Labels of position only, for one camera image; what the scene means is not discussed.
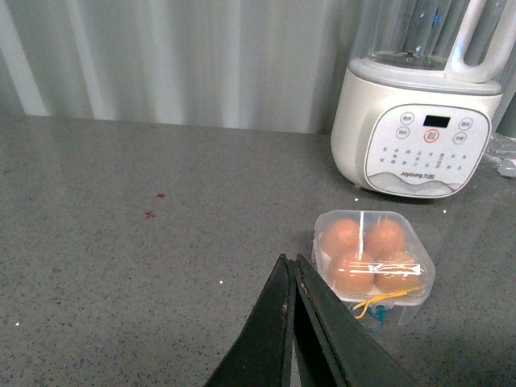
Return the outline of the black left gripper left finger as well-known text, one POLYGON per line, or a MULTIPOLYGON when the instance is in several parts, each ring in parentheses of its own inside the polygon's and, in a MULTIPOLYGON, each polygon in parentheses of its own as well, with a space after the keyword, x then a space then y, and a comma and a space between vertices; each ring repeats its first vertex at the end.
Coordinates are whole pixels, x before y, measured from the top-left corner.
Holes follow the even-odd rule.
POLYGON ((297 286, 281 254, 237 340, 207 386, 289 386, 297 286))

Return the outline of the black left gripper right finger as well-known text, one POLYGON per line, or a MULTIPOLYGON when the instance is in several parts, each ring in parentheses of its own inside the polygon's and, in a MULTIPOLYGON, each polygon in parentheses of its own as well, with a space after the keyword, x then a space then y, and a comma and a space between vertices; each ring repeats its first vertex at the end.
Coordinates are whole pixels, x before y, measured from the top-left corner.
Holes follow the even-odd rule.
POLYGON ((294 334, 303 386, 411 386, 412 377, 364 329, 301 254, 294 334))

